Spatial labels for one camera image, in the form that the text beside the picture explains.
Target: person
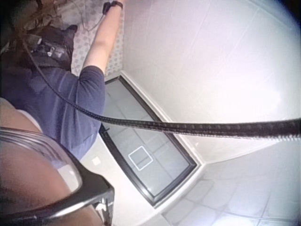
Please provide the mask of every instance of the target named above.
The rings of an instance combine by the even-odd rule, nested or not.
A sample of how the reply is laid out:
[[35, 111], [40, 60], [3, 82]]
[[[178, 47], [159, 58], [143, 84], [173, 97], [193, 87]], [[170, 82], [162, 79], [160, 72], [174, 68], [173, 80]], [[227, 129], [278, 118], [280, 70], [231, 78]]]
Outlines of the person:
[[[3, 98], [0, 98], [0, 111], [1, 128], [41, 133], [31, 120]], [[58, 171], [34, 150], [1, 141], [0, 162], [1, 217], [44, 207], [71, 194]], [[102, 226], [103, 221], [92, 206], [87, 206], [47, 225]]]
[[[38, 48], [42, 46], [42, 50], [32, 55], [50, 83], [71, 102], [98, 115], [103, 114], [104, 71], [118, 33], [125, 1], [115, 1], [98, 26], [79, 77], [70, 71], [76, 26], [66, 30], [46, 26], [41, 31], [28, 32], [42, 37], [45, 45], [39, 44]], [[54, 54], [48, 56], [51, 50], [45, 49], [47, 43], [65, 46], [67, 55], [61, 60], [57, 60]], [[30, 119], [42, 133], [62, 144], [78, 159], [82, 158], [94, 143], [101, 122], [61, 100], [43, 81], [27, 53], [22, 56], [25, 59], [22, 63], [1, 67], [1, 97]]]

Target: black watch strap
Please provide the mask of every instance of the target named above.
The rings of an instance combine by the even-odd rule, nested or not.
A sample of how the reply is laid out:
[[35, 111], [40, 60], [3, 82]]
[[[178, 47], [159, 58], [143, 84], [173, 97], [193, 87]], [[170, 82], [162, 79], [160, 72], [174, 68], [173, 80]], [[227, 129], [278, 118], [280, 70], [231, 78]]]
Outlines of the black watch strap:
[[113, 2], [111, 3], [111, 6], [112, 6], [112, 7], [114, 7], [114, 6], [120, 6], [121, 9], [123, 9], [123, 4], [122, 4], [121, 2], [119, 2], [119, 1], [113, 1]]

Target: elbow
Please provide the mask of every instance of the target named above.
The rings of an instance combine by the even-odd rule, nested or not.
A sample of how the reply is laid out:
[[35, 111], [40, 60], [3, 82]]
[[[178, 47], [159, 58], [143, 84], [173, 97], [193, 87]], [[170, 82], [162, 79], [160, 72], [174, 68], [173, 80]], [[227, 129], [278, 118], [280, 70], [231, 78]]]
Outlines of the elbow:
[[105, 41], [95, 41], [93, 43], [93, 45], [91, 46], [91, 48], [95, 48], [97, 50], [101, 50], [102, 52], [106, 53], [106, 54], [110, 54], [113, 46], [110, 46], [109, 43], [105, 42]]

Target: short sleeve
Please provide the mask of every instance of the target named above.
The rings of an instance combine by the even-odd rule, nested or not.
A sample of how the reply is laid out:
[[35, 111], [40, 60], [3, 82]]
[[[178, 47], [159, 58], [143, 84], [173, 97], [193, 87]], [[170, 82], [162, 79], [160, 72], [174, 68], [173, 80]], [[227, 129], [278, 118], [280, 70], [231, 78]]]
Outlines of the short sleeve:
[[76, 85], [76, 102], [96, 114], [102, 114], [105, 101], [104, 75], [96, 66], [85, 67]]

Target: black window frame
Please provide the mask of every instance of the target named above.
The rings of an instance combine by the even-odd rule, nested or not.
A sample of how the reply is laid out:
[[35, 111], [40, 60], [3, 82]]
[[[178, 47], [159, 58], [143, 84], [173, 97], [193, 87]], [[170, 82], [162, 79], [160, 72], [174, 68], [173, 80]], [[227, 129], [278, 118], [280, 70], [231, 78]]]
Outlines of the black window frame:
[[[133, 97], [138, 101], [138, 103], [144, 108], [144, 110], [149, 114], [149, 116], [154, 121], [162, 121], [155, 112], [151, 109], [151, 107], [142, 99], [142, 97], [132, 88], [132, 86], [120, 75], [116, 78], [106, 81], [106, 85], [119, 80], [125, 88], [133, 95]], [[188, 162], [189, 166], [170, 183], [166, 188], [164, 188], [159, 194], [153, 195], [151, 192], [147, 190], [147, 187], [143, 184], [143, 182], [138, 178], [138, 176], [134, 173], [131, 167], [128, 165], [125, 158], [122, 156], [113, 140], [107, 133], [107, 129], [101, 125], [99, 134], [109, 149], [110, 153], [114, 157], [115, 161], [121, 167], [123, 172], [129, 178], [129, 180], [133, 183], [136, 189], [142, 194], [142, 196], [152, 205], [158, 205], [163, 199], [168, 197], [172, 191], [175, 190], [179, 186], [179, 184], [184, 181], [190, 173], [198, 166], [198, 164], [193, 160], [193, 158], [188, 154], [186, 149], [181, 145], [181, 143], [177, 140], [177, 138], [173, 134], [164, 133], [169, 140], [173, 143], [173, 145], [179, 150], [180, 154], [185, 158]]]

